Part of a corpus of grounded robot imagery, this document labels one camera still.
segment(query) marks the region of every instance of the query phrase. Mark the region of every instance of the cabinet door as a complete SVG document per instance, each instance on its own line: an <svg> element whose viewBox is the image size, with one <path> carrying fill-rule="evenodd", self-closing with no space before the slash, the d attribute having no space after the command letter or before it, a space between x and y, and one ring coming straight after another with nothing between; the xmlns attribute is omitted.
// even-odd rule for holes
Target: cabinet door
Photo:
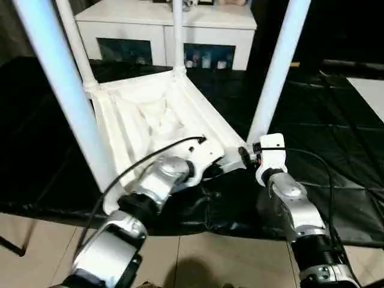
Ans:
<svg viewBox="0 0 384 288"><path fill-rule="evenodd" d="M166 65L162 26L83 21L77 21L77 25L89 59L103 59L108 50L122 58L116 60L125 60L129 53L136 55L139 52L147 64Z"/></svg>
<svg viewBox="0 0 384 288"><path fill-rule="evenodd" d="M167 66L173 66L175 57L175 48L173 43L173 27L164 27L165 42L166 42L166 55L167 55ZM246 70L248 64L248 58L251 51L254 30L247 29L221 29L221 28L200 28L200 27L184 27L183 28L184 43L188 44L205 44L213 45L212 50L219 51L218 55L221 54L220 46L223 46L223 51L230 51L231 47L234 48L235 52L232 59L222 59L223 62L227 62L227 65L231 63L232 69L234 70ZM186 53L190 49L193 49L193 45L186 45ZM214 54L212 52L210 57L212 63L218 62L218 59L214 60Z"/></svg>

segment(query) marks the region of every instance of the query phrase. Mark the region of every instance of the black plastic sheet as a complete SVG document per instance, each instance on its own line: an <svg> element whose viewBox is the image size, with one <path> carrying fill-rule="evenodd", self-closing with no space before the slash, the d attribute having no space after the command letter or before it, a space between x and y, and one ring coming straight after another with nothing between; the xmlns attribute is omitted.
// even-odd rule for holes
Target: black plastic sheet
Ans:
<svg viewBox="0 0 384 288"><path fill-rule="evenodd" d="M166 71L94 63L101 82ZM188 70L203 95L246 138L260 83L243 71ZM45 76L34 58L0 68L3 131L0 211L83 225L100 195ZM271 133L286 146L315 152L332 169L335 225L348 244L384 244L384 125L341 77L290 73ZM287 152L290 174L328 213L327 174L316 159ZM100 210L95 226L106 216ZM284 237L264 188L252 171L236 170L176 193L166 203L153 235L210 231L250 238Z"/></svg>

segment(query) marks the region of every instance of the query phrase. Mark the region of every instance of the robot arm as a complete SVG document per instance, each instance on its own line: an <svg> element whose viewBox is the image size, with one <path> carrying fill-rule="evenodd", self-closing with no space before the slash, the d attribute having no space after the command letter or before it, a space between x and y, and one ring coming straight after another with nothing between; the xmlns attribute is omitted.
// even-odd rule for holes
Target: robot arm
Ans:
<svg viewBox="0 0 384 288"><path fill-rule="evenodd" d="M301 287L359 287L339 252L333 249L328 229L309 201L306 189L287 173L285 150L281 148L284 148L283 135L261 137L256 179L267 186L269 198L281 216L300 269Z"/></svg>
<svg viewBox="0 0 384 288"><path fill-rule="evenodd" d="M192 162L167 157L149 166L132 192L111 213L76 256L61 287L130 287L142 261L139 250L175 187L193 178Z"/></svg>

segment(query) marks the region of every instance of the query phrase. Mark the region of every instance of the white metal frame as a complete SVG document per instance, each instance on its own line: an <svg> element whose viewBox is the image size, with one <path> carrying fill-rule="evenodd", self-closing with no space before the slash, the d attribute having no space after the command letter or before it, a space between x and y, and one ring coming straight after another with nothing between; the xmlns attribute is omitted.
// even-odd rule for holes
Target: white metal frame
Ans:
<svg viewBox="0 0 384 288"><path fill-rule="evenodd" d="M56 3L70 41L73 56L83 80L83 85L80 82L76 65L67 47L51 0L13 1L31 44L43 66L44 72L48 77L86 161L91 168L99 189L104 191L119 171L116 171L116 164L113 165L110 154L103 144L100 127L98 127L95 121L95 115L89 105L84 89L90 92L90 94L98 94L98 91L101 91L102 88L120 85L121 82L110 82L99 85L95 80L68 0L56 0ZM258 142L260 136L268 132L290 62L299 40L309 4L310 0L290 0L289 2L256 114L248 135L248 144ZM192 82L185 76L181 0L173 1L173 21L175 36L175 66L173 68L173 75L175 81L181 86L181 90L177 91L178 94L184 94L182 96L185 98L184 103L179 103L177 98L175 98L176 96L173 96L175 111L179 110L180 117L184 117L185 121L192 121L187 119L181 110L188 108L187 106L193 106L195 111L197 111L197 114L193 115L195 123L197 121L201 122L203 126L211 126L214 131L214 134L211 134L224 144L226 153L229 155L231 154L231 151L228 150L229 147L236 149L236 147L244 146L245 142L232 130L227 122L219 116L213 106L208 103L197 88L194 87ZM148 77L148 79L154 79L156 77L160 79L166 75L166 73L158 73L145 77ZM129 83L138 83L139 81L143 81L143 78L138 77ZM196 118L196 115L201 115L203 119ZM234 169L236 166L233 165L233 163L226 164L230 166L230 169ZM122 185L116 185L113 188L110 195L114 201L110 201L108 207L106 207L104 203L104 210L107 213L117 209L115 200L122 193L124 193Z"/></svg>

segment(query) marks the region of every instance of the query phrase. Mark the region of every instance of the white cabinet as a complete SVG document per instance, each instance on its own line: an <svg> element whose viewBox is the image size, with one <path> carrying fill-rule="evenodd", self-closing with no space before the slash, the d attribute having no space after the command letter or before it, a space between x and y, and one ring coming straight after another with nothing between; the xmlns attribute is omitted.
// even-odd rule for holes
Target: white cabinet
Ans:
<svg viewBox="0 0 384 288"><path fill-rule="evenodd" d="M246 69L256 29L248 6L201 5L184 13L183 21L184 43L215 45L216 51L220 45L233 46L232 69ZM153 65L173 65L173 20L167 4L102 0L78 14L76 22L89 59L103 58L100 39L140 40L143 47L150 45ZM129 50L134 44L127 43Z"/></svg>

